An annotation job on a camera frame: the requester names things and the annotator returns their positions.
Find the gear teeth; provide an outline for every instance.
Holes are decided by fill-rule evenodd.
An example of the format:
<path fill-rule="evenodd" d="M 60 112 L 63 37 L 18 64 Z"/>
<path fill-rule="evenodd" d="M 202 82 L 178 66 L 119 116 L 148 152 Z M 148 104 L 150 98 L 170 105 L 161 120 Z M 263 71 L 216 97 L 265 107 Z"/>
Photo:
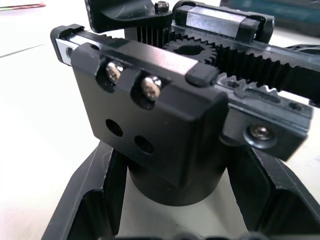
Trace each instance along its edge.
<path fill-rule="evenodd" d="M 170 41 L 183 39 L 181 33 L 176 33 L 168 28 L 153 28 L 153 27 L 137 27 L 137 41 L 162 48 Z"/>
<path fill-rule="evenodd" d="M 208 45 L 211 45 L 213 48 L 216 47 L 216 43 L 215 42 L 208 42 Z"/>
<path fill-rule="evenodd" d="M 293 74 L 293 68 L 288 63 L 273 62 L 270 58 L 263 59 L 262 56 L 239 52 L 237 49 L 222 47 L 222 45 L 215 48 L 217 49 L 215 66 L 228 77 L 236 76 L 237 80 L 245 79 L 248 84 L 255 82 L 257 87 L 265 85 L 269 89 L 281 91 Z"/>
<path fill-rule="evenodd" d="M 177 39 L 174 41 L 171 41 L 167 43 L 165 46 L 163 46 L 163 49 L 166 49 L 168 51 L 174 52 L 174 53 L 180 53 L 178 50 L 180 47 L 183 46 L 201 46 L 203 50 L 200 51 L 200 53 L 197 54 L 184 54 L 189 58 L 193 58 L 195 60 L 198 60 L 201 63 L 205 63 L 208 65 L 215 65 L 216 64 L 216 58 L 217 58 L 217 51 L 216 49 L 211 45 L 208 44 L 208 41 L 202 41 L 200 38 L 195 39 L 195 37 L 191 36 L 182 36 L 181 39 Z"/>

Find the silver bolt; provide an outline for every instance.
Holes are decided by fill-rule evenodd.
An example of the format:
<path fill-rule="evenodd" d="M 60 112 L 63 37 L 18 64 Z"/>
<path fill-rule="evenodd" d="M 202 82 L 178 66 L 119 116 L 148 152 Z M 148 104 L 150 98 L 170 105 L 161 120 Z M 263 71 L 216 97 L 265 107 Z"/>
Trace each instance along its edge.
<path fill-rule="evenodd" d="M 157 1 L 154 4 L 154 10 L 156 13 L 167 13 L 169 11 L 169 3 L 166 1 Z"/>
<path fill-rule="evenodd" d="M 147 76 L 141 82 L 143 94 L 151 101 L 155 101 L 161 92 L 162 82 L 157 76 Z"/>
<path fill-rule="evenodd" d="M 112 81 L 114 84 L 119 80 L 123 70 L 124 66 L 117 61 L 111 61 L 106 65 L 106 73 L 108 74 L 110 81 Z"/>
<path fill-rule="evenodd" d="M 266 126 L 263 125 L 250 126 L 250 133 L 253 137 L 262 141 L 270 140 L 275 136 L 271 129 L 268 129 Z"/>

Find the white table surface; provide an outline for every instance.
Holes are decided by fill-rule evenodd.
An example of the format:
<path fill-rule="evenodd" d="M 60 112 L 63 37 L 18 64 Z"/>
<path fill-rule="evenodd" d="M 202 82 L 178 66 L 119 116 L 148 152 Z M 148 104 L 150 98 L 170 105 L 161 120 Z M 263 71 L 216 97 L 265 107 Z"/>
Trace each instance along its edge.
<path fill-rule="evenodd" d="M 0 32 L 5 35 L 0 39 L 0 56 L 44 44 L 0 58 L 1 240 L 40 239 L 71 175 L 99 142 L 92 134 L 73 71 L 58 62 L 49 40 L 51 29 L 59 25 L 89 26 L 84 3 L 61 4 L 48 1 L 47 7 L 22 10 L 21 15 L 0 12 Z M 320 44 L 320 39 L 276 29 L 270 43 L 286 47 Z M 288 166 L 320 203 L 319 134 L 317 109 L 308 140 Z M 121 236 L 170 238 L 193 232 L 237 237 L 245 231 L 227 173 L 208 198 L 184 207 L 149 200 L 128 178 Z"/>

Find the black robotic part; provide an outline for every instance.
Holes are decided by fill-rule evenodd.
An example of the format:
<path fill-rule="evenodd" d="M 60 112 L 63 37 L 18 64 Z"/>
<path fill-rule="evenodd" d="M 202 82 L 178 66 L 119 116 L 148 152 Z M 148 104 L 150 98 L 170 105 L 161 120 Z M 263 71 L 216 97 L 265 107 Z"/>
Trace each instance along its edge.
<path fill-rule="evenodd" d="M 172 10 L 173 11 L 173 19 L 175 20 L 176 25 L 186 27 L 185 22 L 184 21 L 181 22 L 181 19 L 179 19 L 179 18 L 181 18 L 181 17 L 184 18 L 183 15 L 189 13 L 188 10 L 190 10 L 190 8 L 189 9 L 184 8 L 184 10 L 183 10 L 183 8 L 181 8 L 181 7 L 188 7 L 188 6 L 190 6 L 192 8 L 200 7 L 200 8 L 204 8 L 204 9 L 210 9 L 210 10 L 219 10 L 219 11 L 222 10 L 219 7 L 207 5 L 202 2 L 198 2 L 198 1 L 180 0 L 174 5 L 173 10 Z M 250 31 L 246 31 L 249 29 L 248 28 L 246 29 L 245 25 L 247 25 L 247 24 L 245 24 L 245 22 L 248 23 L 247 20 L 258 21 L 259 26 L 258 26 L 258 30 L 256 31 L 256 36 L 255 36 L 254 40 L 261 42 L 261 43 L 268 43 L 270 41 L 272 33 L 274 31 L 275 18 L 273 16 L 261 14 L 261 13 L 257 13 L 257 12 L 239 11 L 239 10 L 231 9 L 231 8 L 224 8 L 222 11 L 228 12 L 231 14 L 235 14 L 235 15 L 246 16 L 248 19 L 243 21 L 244 25 L 242 27 L 244 27 L 244 29 L 241 29 L 241 27 L 240 27 L 240 29 L 241 29 L 240 31 L 242 32 L 242 30 L 244 30 L 244 32 L 242 32 L 242 33 L 244 33 L 246 35 L 249 35 Z"/>
<path fill-rule="evenodd" d="M 158 56 L 164 56 L 166 61 L 154 61 L 163 59 Z M 123 70 L 115 90 L 111 87 L 102 87 L 110 86 L 110 81 L 105 74 L 105 62 L 110 61 L 110 59 L 122 61 L 123 66 L 127 66 Z M 202 156 L 202 162 L 204 163 L 212 151 L 219 153 L 223 150 L 223 148 L 213 149 L 212 144 L 213 141 L 218 139 L 218 132 L 220 132 L 225 114 L 227 114 L 227 96 L 224 92 L 216 91 L 213 88 L 199 89 L 205 83 L 210 86 L 211 80 L 215 80 L 214 76 L 218 71 L 215 67 L 163 49 L 125 39 L 110 40 L 109 45 L 104 45 L 101 51 L 93 49 L 89 43 L 82 44 L 73 51 L 72 60 L 72 67 L 77 76 L 77 81 L 79 80 L 78 85 L 94 135 L 103 139 L 104 142 L 112 142 L 110 145 L 114 146 L 115 149 L 121 149 L 126 156 L 137 160 L 140 165 L 152 168 L 172 185 L 185 186 L 188 176 L 196 174 L 196 169 L 202 167 L 200 165 L 194 166 L 193 170 L 184 171 L 187 164 L 193 165 L 197 162 L 197 159 L 202 159 Z M 83 68 L 83 63 L 90 63 L 85 64 L 87 69 Z M 143 97 L 140 88 L 143 78 L 150 75 L 158 76 L 164 85 L 156 102 L 148 101 Z M 200 86 L 190 86 L 190 83 L 193 83 L 193 85 L 198 83 Z M 185 89 L 176 92 L 176 89 L 181 88 Z M 111 105 L 112 103 L 121 103 L 123 106 L 121 111 L 119 108 L 110 110 L 105 105 Z M 172 111 L 167 113 L 166 106 L 172 109 L 178 108 L 179 111 L 174 110 L 176 113 L 173 114 Z M 132 116 L 135 116 L 134 122 L 127 122 L 127 119 Z M 154 124 L 154 126 L 157 126 L 155 129 L 158 132 L 167 132 L 168 134 L 164 134 L 164 138 L 162 138 L 158 134 L 153 134 L 148 127 L 144 131 L 145 116 L 150 123 L 158 122 Z M 132 139 L 127 142 L 131 147 L 121 146 L 123 140 L 110 130 L 106 120 L 112 120 L 121 127 L 123 137 Z M 133 123 L 141 124 L 142 127 L 138 125 L 132 127 L 131 124 Z M 146 140 L 145 142 L 157 146 L 154 147 L 154 152 L 146 154 L 146 151 L 137 143 L 137 137 L 143 137 Z M 189 144 L 194 139 L 199 139 L 197 141 L 199 145 L 192 146 L 192 144 Z M 216 166 L 212 169 L 216 168 L 217 170 L 210 175 L 211 179 L 214 176 L 216 176 L 215 179 L 220 179 L 226 166 L 224 159 L 221 161 L 214 161 Z"/>
<path fill-rule="evenodd" d="M 111 240 L 119 232 L 128 159 L 100 142 L 72 175 L 43 240 Z"/>
<path fill-rule="evenodd" d="M 172 22 L 172 12 L 157 13 L 151 0 L 86 0 L 85 4 L 96 33 L 136 26 L 164 28 Z"/>
<path fill-rule="evenodd" d="M 186 36 L 172 31 L 171 28 L 137 27 L 124 30 L 128 39 L 134 39 L 140 43 L 157 48 L 163 48 L 170 41 L 182 40 Z"/>
<path fill-rule="evenodd" d="M 214 65 L 217 59 L 216 49 L 209 45 L 207 41 L 201 41 L 201 39 L 184 38 L 182 40 L 173 40 L 164 45 L 163 49 L 198 60 L 204 64 Z"/>
<path fill-rule="evenodd" d="M 77 32 L 81 32 L 85 29 L 84 26 L 80 26 L 78 24 L 72 24 L 70 26 L 59 26 L 54 28 L 50 33 L 50 39 L 56 53 L 56 56 L 60 62 L 63 62 L 63 59 L 59 52 L 59 47 L 57 45 L 56 39 L 64 38 L 70 34 L 76 34 Z"/>
<path fill-rule="evenodd" d="M 320 45 L 311 45 L 311 44 L 298 44 L 293 46 L 286 47 L 287 49 L 291 49 L 297 52 L 303 52 L 312 55 L 320 56 Z M 320 101 L 309 100 L 309 105 L 315 108 L 320 108 Z"/>
<path fill-rule="evenodd" d="M 173 25 L 175 35 L 189 36 L 208 41 L 217 50 L 215 67 L 228 77 L 246 79 L 257 86 L 287 91 L 315 102 L 320 101 L 317 92 L 320 76 L 319 58 L 304 52 L 291 51 L 282 47 L 271 46 L 253 41 L 251 44 L 240 43 L 233 39 L 194 31 L 186 27 Z"/>
<path fill-rule="evenodd" d="M 267 236 L 320 233 L 320 205 L 290 168 L 255 149 L 238 147 L 233 154 L 227 170 L 249 231 Z"/>

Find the spur gear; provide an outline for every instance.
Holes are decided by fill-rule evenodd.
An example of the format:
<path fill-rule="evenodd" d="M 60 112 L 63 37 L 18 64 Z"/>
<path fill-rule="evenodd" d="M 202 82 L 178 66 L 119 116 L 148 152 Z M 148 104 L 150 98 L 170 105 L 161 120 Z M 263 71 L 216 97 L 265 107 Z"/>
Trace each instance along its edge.
<path fill-rule="evenodd" d="M 207 42 L 201 42 L 200 39 L 177 39 L 164 45 L 163 49 L 198 60 L 204 64 L 214 65 L 217 59 L 216 49 Z"/>

